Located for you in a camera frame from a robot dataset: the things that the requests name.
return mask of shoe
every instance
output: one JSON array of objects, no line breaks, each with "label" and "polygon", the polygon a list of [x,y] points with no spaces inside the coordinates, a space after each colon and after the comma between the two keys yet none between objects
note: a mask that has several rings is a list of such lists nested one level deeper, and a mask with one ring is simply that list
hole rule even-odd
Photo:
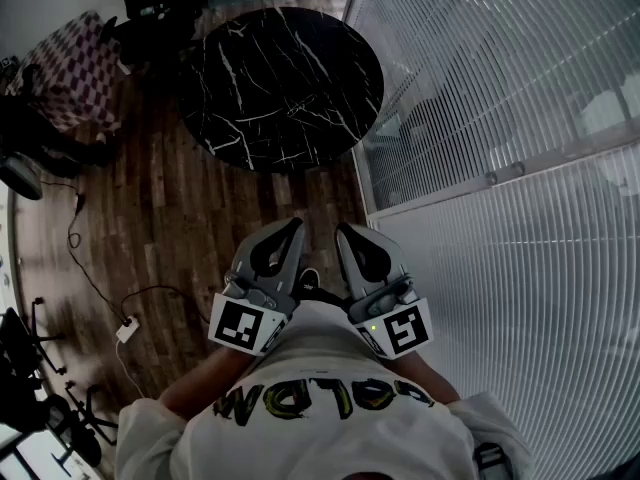
[{"label": "shoe", "polygon": [[298,279],[298,286],[304,291],[320,288],[320,274],[315,268],[305,269]]}]

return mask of floor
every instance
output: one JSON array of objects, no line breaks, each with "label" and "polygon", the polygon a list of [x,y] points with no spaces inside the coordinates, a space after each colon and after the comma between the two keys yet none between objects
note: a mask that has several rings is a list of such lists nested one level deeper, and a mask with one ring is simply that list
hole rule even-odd
[{"label": "floor", "polygon": [[[264,0],[206,12],[199,34],[262,6],[297,5],[341,17],[346,0]],[[141,329],[119,353],[131,377],[148,397],[157,397],[210,350],[206,335],[213,295],[240,241],[277,219],[299,216],[307,225],[304,263],[320,270],[323,286],[346,295],[333,244],[338,222],[364,222],[350,154],[329,167],[295,175],[254,173],[228,166],[197,146],[184,127],[171,89],[161,78],[134,74],[116,91],[123,122],[115,161],[88,168],[75,181],[86,196],[73,231],[74,251],[113,311],[127,294],[163,284],[193,297],[153,289],[128,299],[124,313]],[[91,125],[75,130],[77,140],[93,140]],[[43,174],[43,180],[64,182]],[[37,314],[42,335],[65,332],[51,343],[54,362],[65,376],[45,371],[52,388],[77,383],[82,395],[99,384],[96,406],[103,417],[139,397],[115,354],[119,322],[91,288],[67,251],[67,228],[74,213],[74,190],[44,186],[38,202],[18,198],[17,253],[23,301],[41,296]],[[113,450],[105,449],[101,472],[112,476]]]}]

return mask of round table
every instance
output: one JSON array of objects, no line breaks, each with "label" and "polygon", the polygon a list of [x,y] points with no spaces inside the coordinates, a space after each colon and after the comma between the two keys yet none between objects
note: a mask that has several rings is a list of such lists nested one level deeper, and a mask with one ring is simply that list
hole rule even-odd
[{"label": "round table", "polygon": [[211,154],[256,171],[303,170],[352,148],[384,82],[351,27],[297,7],[244,14],[203,41],[180,75],[180,111]]}]

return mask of office chair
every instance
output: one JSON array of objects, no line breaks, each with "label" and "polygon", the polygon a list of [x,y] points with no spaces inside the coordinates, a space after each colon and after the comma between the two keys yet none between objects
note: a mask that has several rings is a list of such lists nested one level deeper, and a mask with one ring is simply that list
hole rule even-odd
[{"label": "office chair", "polygon": [[105,25],[101,40],[110,37],[122,45],[124,64],[170,59],[193,46],[194,22],[206,0],[124,0],[129,21],[116,27],[117,18]]},{"label": "office chair", "polygon": [[35,306],[38,304],[38,300],[40,300],[40,304],[44,302],[42,299],[36,299],[32,303],[31,333],[24,326],[15,310],[13,308],[7,309],[2,323],[0,323],[0,343],[2,343],[2,347],[6,351],[11,364],[20,376],[27,378],[33,375],[38,369],[42,358],[49,363],[54,372],[58,375],[64,375],[67,369],[64,366],[56,368],[42,347],[42,342],[61,340],[65,338],[65,335],[57,334],[47,338],[38,336],[35,319]]},{"label": "office chair", "polygon": [[21,375],[5,352],[0,348],[0,422],[23,434],[44,430],[48,409],[35,395],[40,383]]},{"label": "office chair", "polygon": [[98,418],[96,417],[95,414],[93,414],[91,398],[93,397],[94,393],[97,393],[98,391],[100,391],[100,386],[97,386],[96,384],[89,386],[89,388],[87,389],[86,403],[78,401],[76,397],[73,396],[73,393],[71,393],[71,388],[73,386],[75,386],[75,382],[69,381],[65,385],[64,389],[69,395],[69,398],[71,398],[71,400],[73,400],[73,403],[76,405],[76,408],[78,409],[78,413],[80,413],[84,417],[84,420],[82,420],[82,423],[85,426],[91,425],[107,443],[109,443],[111,446],[115,446],[116,444],[115,440],[109,439],[100,427],[118,428],[118,425],[110,421]]},{"label": "office chair", "polygon": [[102,460],[102,450],[93,430],[86,428],[88,422],[81,421],[78,411],[72,411],[69,403],[59,395],[49,396],[46,402],[49,407],[47,426],[65,448],[60,457],[51,454],[60,468],[71,476],[64,465],[73,452],[77,452],[91,467],[97,467]]}]

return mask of cable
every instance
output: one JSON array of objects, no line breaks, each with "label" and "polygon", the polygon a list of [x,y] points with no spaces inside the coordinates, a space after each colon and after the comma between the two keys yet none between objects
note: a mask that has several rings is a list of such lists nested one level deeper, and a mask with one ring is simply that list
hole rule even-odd
[{"label": "cable", "polygon": [[118,354],[118,345],[120,345],[120,343],[122,343],[120,340],[116,341],[116,357],[118,358],[118,361],[120,361],[120,364],[122,365],[122,369],[124,370],[124,374],[127,376],[127,379],[129,379],[131,381],[131,384],[133,384],[136,387],[136,389],[138,390],[138,393],[140,393],[140,396],[142,398],[146,398],[146,396],[144,396],[144,394],[142,393],[142,390],[140,389],[140,386],[138,386],[136,384],[136,381],[131,378],[131,375],[129,375],[129,372],[127,371],[127,367],[124,365],[124,362],[122,361],[122,358],[120,357],[120,354]]},{"label": "cable", "polygon": [[195,301],[195,299],[193,297],[191,297],[190,295],[187,295],[186,293],[184,293],[181,290],[178,290],[178,288],[176,288],[175,286],[169,286],[169,285],[165,285],[165,284],[155,284],[153,286],[147,286],[146,288],[142,288],[142,290],[138,290],[137,292],[130,293],[124,299],[122,299],[122,301],[120,302],[120,312],[124,315],[123,306],[124,306],[125,301],[129,297],[133,297],[134,295],[140,295],[141,293],[144,293],[144,292],[149,291],[149,290],[154,290],[156,288],[162,288],[164,290],[172,290],[172,291],[176,292],[178,295],[182,296],[182,298],[184,300],[186,300],[191,305],[193,305],[193,307],[198,312],[198,315],[200,316],[200,318],[204,322],[209,323],[209,320],[207,320],[207,318],[200,312],[200,308],[198,307],[198,304],[196,303],[196,301]]},{"label": "cable", "polygon": [[74,263],[78,265],[78,267],[80,267],[80,270],[84,274],[84,277],[87,279],[91,287],[96,291],[96,293],[100,296],[100,298],[107,303],[109,310],[116,316],[116,318],[122,323],[122,325],[125,325],[125,326],[129,325],[129,320],[127,318],[127,315],[124,312],[124,303],[129,298],[135,295],[139,295],[146,291],[154,290],[157,288],[164,289],[164,290],[172,290],[175,293],[179,294],[184,300],[186,300],[191,305],[193,305],[193,307],[198,312],[198,315],[204,322],[206,322],[207,324],[209,323],[209,320],[200,312],[200,308],[198,307],[198,304],[196,303],[193,297],[191,297],[190,295],[187,295],[186,293],[179,290],[175,286],[169,286],[164,284],[147,286],[146,288],[142,288],[141,290],[128,294],[120,301],[119,313],[118,313],[118,311],[116,311],[116,305],[111,300],[109,300],[107,297],[104,296],[104,294],[100,291],[100,288],[98,288],[96,284],[93,282],[93,279],[91,279],[91,276],[86,271],[82,263],[78,261],[78,258],[76,258],[75,254],[73,253],[73,251],[78,247],[80,247],[80,244],[82,243],[82,235],[80,235],[80,233],[77,233],[77,232],[72,233],[71,230],[73,229],[73,226],[76,223],[76,220],[78,218],[78,215],[80,214],[80,211],[82,211],[82,209],[84,208],[84,203],[85,203],[84,196],[78,192],[78,189],[74,185],[70,185],[69,183],[52,183],[48,181],[40,181],[40,182],[44,185],[58,185],[61,187],[69,187],[74,190],[75,196],[76,196],[76,209],[75,209],[73,219],[71,219],[71,223],[67,228],[67,250],[69,251],[69,254],[71,255],[71,258],[73,259]]}]

